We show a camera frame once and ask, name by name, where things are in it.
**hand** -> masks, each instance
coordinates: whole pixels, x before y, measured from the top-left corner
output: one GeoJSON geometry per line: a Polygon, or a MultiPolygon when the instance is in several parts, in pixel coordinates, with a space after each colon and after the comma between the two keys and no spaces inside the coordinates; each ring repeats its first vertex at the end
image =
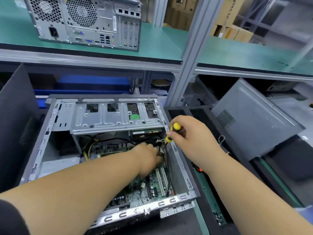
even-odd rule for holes
{"type": "Polygon", "coordinates": [[[176,122],[182,126],[180,134],[173,131],[167,131],[166,134],[197,166],[201,166],[204,157],[224,152],[211,131],[202,122],[191,116],[179,115],[170,122],[169,128],[176,122]]]}
{"type": "Polygon", "coordinates": [[[140,178],[149,175],[163,160],[162,157],[157,156],[158,148],[154,148],[152,144],[147,145],[145,142],[135,146],[129,153],[138,160],[140,166],[138,177],[140,178]]]}

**metal shelf frame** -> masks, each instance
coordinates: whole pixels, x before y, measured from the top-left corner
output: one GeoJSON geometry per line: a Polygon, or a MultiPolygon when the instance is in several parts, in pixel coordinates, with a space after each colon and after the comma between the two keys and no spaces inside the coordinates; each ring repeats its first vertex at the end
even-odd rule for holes
{"type": "MultiPolygon", "coordinates": [[[[162,27],[168,0],[156,0],[153,25],[162,27]]],[[[14,71],[24,63],[29,73],[79,74],[142,78],[142,94],[147,94],[153,79],[172,81],[166,106],[178,106],[188,82],[198,74],[245,78],[276,79],[289,81],[312,81],[309,76],[288,73],[262,73],[252,70],[231,70],[229,67],[197,67],[199,56],[205,46],[214,20],[224,0],[199,0],[192,20],[182,62],[177,64],[158,61],[87,57],[43,52],[0,49],[2,71],[14,71]]]]}

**ventilation holes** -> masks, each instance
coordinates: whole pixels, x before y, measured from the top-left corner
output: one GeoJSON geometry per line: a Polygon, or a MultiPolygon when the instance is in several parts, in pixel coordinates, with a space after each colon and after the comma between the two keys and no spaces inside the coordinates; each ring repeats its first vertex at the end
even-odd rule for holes
{"type": "Polygon", "coordinates": [[[228,129],[233,123],[236,122],[234,117],[227,111],[223,110],[218,116],[217,120],[221,123],[223,128],[228,129]]]}
{"type": "Polygon", "coordinates": [[[27,144],[27,142],[31,138],[33,134],[32,123],[33,123],[33,118],[30,117],[18,141],[21,145],[27,144]]]}
{"type": "Polygon", "coordinates": [[[97,13],[90,0],[68,0],[67,10],[72,19],[79,25],[90,27],[97,20],[97,13]]]}
{"type": "Polygon", "coordinates": [[[42,21],[60,23],[62,16],[57,0],[29,0],[34,13],[42,21]]]}

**cooling fan grille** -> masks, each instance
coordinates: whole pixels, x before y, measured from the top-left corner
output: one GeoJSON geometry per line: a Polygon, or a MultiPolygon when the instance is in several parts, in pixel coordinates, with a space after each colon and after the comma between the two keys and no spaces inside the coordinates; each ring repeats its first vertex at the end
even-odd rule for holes
{"type": "Polygon", "coordinates": [[[72,19],[83,27],[90,27],[97,20],[96,8],[91,0],[68,0],[67,10],[72,19]]]}
{"type": "Polygon", "coordinates": [[[37,15],[36,20],[50,22],[61,22],[62,16],[57,0],[29,0],[34,13],[37,15]]]}

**forearm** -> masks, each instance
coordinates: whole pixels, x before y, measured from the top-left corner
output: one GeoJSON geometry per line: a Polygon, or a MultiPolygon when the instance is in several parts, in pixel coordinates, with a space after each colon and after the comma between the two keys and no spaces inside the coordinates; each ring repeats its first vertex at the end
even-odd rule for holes
{"type": "Polygon", "coordinates": [[[114,154],[26,183],[0,199],[17,207],[32,235],[83,234],[139,171],[130,151],[114,154]]]}
{"type": "Polygon", "coordinates": [[[236,160],[222,151],[199,165],[242,235],[313,234],[312,226],[236,160]]]}

